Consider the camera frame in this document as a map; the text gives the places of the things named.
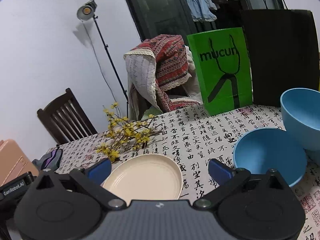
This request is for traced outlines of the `blue bowl front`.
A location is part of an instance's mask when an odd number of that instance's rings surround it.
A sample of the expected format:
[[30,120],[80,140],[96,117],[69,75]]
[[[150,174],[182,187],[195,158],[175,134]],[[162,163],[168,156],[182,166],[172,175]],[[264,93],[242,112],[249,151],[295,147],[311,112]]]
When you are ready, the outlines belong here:
[[307,166],[306,153],[287,131],[259,128],[240,137],[233,151],[237,168],[253,174],[265,174],[269,169],[280,172],[290,187],[301,181]]

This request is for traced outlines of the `blue bowl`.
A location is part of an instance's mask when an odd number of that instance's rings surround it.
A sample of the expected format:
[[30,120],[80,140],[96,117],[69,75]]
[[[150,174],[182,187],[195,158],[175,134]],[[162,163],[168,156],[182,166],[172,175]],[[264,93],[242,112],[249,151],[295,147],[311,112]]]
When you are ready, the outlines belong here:
[[319,150],[319,92],[293,88],[280,97],[286,131],[306,150]]
[[269,169],[280,172],[290,187],[301,181],[307,166],[306,153],[287,131],[259,128],[240,137],[233,151],[237,168],[253,174],[265,174]]

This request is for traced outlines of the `blue bowl top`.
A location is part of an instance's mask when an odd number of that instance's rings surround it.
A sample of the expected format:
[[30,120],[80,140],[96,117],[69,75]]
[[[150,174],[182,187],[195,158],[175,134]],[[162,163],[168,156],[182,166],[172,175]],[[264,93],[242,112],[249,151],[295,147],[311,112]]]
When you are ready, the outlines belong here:
[[306,150],[319,150],[319,92],[293,88],[280,97],[286,131]]

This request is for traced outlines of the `pink suitcase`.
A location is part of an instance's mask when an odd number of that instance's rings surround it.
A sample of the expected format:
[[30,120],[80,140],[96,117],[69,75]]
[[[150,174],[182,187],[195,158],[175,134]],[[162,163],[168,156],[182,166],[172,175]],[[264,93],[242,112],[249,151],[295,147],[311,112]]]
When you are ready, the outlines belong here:
[[1,140],[0,144],[0,185],[31,172],[38,176],[39,171],[23,153],[16,141],[12,139]]

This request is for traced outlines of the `purple grey pouch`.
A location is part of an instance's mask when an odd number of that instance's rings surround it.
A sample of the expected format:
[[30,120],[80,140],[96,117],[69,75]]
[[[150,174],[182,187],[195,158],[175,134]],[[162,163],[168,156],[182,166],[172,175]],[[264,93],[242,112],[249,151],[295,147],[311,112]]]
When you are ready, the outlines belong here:
[[50,169],[56,171],[60,167],[63,149],[56,147],[52,151],[44,154],[40,159],[34,159],[33,165],[39,170]]

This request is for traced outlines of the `yellow flower branch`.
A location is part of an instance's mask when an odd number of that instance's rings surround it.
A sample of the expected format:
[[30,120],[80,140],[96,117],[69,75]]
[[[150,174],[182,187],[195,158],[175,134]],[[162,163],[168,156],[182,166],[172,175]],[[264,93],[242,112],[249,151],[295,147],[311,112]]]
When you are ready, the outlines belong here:
[[134,121],[121,116],[118,103],[104,108],[108,120],[108,129],[103,133],[104,141],[95,147],[95,152],[103,154],[112,163],[120,161],[125,152],[136,152],[145,148],[152,137],[162,132],[155,124],[157,116],[150,114],[145,120]]

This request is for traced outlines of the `cream plate middle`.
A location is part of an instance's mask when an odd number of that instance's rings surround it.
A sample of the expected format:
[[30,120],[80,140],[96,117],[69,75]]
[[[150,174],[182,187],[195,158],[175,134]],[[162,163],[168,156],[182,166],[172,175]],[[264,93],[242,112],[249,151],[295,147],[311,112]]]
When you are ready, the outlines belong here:
[[140,155],[120,164],[103,184],[127,205],[132,200],[178,200],[182,187],[179,166],[160,154]]

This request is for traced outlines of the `dark wooden chair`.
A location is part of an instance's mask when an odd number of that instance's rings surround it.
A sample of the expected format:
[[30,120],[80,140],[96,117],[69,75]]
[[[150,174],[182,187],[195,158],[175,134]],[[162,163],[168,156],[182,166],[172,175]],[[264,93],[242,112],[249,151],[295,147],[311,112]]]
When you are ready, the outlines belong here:
[[38,109],[37,117],[59,145],[97,134],[70,88]]

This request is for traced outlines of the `green mucun paper bag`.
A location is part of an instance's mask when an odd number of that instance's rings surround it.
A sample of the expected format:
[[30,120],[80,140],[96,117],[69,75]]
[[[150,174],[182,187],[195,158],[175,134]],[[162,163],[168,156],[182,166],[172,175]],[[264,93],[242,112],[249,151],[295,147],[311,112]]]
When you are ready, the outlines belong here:
[[253,103],[250,61],[243,29],[187,36],[204,108],[211,116]]

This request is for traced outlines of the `patterned red blanket pile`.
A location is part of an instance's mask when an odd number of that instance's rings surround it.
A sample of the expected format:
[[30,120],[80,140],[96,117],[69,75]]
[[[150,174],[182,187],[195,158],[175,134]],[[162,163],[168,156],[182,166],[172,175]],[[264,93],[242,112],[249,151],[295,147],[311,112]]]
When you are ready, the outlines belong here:
[[202,104],[193,55],[181,35],[146,39],[124,61],[130,118],[140,120],[151,106],[167,113]]

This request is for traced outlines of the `black paper bag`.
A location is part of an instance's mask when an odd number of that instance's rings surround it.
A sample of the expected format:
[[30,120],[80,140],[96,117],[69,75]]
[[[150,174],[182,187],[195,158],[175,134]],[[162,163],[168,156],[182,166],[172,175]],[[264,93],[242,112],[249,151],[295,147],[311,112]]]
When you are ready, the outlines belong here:
[[225,12],[217,17],[216,26],[244,31],[254,104],[278,107],[288,89],[319,89],[318,37],[310,10]]

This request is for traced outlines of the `light blue hanging shirt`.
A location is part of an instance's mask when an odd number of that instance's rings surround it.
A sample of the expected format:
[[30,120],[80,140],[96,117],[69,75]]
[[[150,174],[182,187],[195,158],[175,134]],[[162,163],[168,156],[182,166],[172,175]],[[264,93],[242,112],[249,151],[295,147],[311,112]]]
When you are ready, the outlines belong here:
[[212,0],[186,0],[194,22],[214,22],[217,17],[211,10],[217,10]]

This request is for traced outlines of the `black sliding glass door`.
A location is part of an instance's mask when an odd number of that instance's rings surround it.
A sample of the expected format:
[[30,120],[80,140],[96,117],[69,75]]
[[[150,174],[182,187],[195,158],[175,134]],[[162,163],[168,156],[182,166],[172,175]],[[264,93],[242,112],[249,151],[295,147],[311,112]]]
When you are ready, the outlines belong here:
[[[217,29],[216,22],[194,22],[186,0],[126,0],[142,40],[160,34],[181,35]],[[218,17],[225,12],[255,9],[285,9],[284,0],[212,0]]]

